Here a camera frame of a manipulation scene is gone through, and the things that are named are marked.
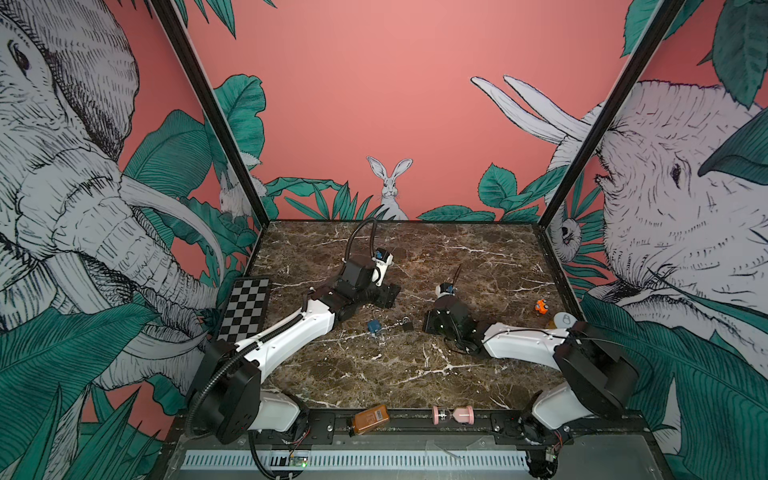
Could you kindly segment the small orange toy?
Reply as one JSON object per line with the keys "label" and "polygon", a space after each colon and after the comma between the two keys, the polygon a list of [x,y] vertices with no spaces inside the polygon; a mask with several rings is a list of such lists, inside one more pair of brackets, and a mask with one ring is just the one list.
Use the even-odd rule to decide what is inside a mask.
{"label": "small orange toy", "polygon": [[549,308],[544,300],[538,300],[535,305],[535,310],[541,315],[546,315],[549,311]]}

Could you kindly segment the orange box device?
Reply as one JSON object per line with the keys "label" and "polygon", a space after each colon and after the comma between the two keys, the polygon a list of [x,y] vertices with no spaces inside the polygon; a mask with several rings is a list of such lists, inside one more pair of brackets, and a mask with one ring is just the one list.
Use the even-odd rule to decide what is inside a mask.
{"label": "orange box device", "polygon": [[363,435],[381,428],[390,422],[390,415],[384,404],[371,407],[355,414],[350,423],[352,436]]}

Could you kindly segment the pink hourglass timer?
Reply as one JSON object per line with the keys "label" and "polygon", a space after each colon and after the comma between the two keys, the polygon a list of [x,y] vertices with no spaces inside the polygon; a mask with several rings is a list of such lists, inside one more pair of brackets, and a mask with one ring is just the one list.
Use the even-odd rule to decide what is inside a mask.
{"label": "pink hourglass timer", "polygon": [[448,422],[458,424],[473,425],[475,423],[475,413],[472,406],[457,407],[453,410],[444,407],[432,407],[433,424],[441,425]]}

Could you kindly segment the yellow white can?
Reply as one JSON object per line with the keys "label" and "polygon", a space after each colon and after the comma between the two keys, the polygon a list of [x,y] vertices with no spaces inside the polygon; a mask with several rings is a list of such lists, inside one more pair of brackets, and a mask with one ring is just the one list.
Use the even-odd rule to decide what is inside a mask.
{"label": "yellow white can", "polygon": [[546,324],[547,329],[568,329],[575,325],[579,319],[567,312],[559,312]]}

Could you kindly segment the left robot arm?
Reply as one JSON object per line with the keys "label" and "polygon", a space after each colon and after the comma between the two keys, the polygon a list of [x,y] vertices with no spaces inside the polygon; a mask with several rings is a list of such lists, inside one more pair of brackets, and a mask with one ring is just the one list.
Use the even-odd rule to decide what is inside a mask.
{"label": "left robot arm", "polygon": [[359,307],[390,308],[400,287],[384,281],[394,256],[377,249],[354,255],[341,273],[304,295],[302,305],[272,327],[236,343],[218,340],[205,354],[188,394],[184,434],[212,435],[222,444],[263,430],[302,438],[306,408],[288,394],[264,393],[262,384],[284,361],[354,316]]}

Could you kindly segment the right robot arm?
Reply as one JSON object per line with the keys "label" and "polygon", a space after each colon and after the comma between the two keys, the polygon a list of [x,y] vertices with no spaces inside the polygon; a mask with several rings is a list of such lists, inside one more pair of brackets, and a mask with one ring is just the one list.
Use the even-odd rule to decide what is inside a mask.
{"label": "right robot arm", "polygon": [[624,348],[585,321],[573,318],[567,327],[555,329],[478,322],[451,291],[438,294],[425,314],[423,331],[452,342],[464,354],[559,371],[564,382],[535,395],[519,420],[526,437],[537,442],[582,418],[621,418],[640,377]]}

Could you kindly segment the checkerboard calibration board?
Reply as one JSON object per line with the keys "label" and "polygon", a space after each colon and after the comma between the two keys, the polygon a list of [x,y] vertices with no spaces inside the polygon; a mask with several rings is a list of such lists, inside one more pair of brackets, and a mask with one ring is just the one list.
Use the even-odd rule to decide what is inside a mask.
{"label": "checkerboard calibration board", "polygon": [[237,343],[263,328],[271,291],[267,276],[240,277],[223,309],[217,340]]}

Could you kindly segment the left blue padlock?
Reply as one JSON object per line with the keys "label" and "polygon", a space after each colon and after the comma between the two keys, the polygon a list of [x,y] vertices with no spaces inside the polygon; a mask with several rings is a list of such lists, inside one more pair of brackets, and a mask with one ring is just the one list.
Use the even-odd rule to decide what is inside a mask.
{"label": "left blue padlock", "polygon": [[377,337],[382,331],[383,327],[379,320],[373,319],[367,323],[367,330],[373,337]]}

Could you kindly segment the black base frame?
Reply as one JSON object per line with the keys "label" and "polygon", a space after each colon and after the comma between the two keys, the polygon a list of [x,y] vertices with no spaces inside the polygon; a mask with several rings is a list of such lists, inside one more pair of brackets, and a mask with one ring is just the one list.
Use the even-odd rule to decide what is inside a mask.
{"label": "black base frame", "polygon": [[357,410],[308,408],[301,402],[276,397],[264,398],[257,411],[235,413],[232,417],[209,414],[201,408],[193,418],[193,434],[201,440],[227,445],[253,438],[256,445],[278,449],[292,446],[309,448],[328,446],[336,438],[383,438],[405,435],[437,437],[490,436],[496,445],[519,451],[559,449],[579,438],[641,436],[651,448],[658,444],[648,424],[637,411],[629,411],[617,420],[591,416],[573,421],[556,433],[544,435],[539,442],[526,437],[519,420],[524,410],[474,410],[473,425],[453,421],[434,425],[432,409],[388,409],[390,422],[363,435],[352,436],[350,423]]}

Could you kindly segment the white perforated rail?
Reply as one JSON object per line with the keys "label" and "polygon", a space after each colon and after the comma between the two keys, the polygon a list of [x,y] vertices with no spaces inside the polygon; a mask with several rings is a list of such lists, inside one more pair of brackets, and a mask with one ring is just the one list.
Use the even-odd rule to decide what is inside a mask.
{"label": "white perforated rail", "polygon": [[[308,471],[525,471],[520,451],[300,450],[260,451],[263,467],[272,472]],[[257,469],[252,454],[242,450],[190,450],[182,470],[247,471]]]}

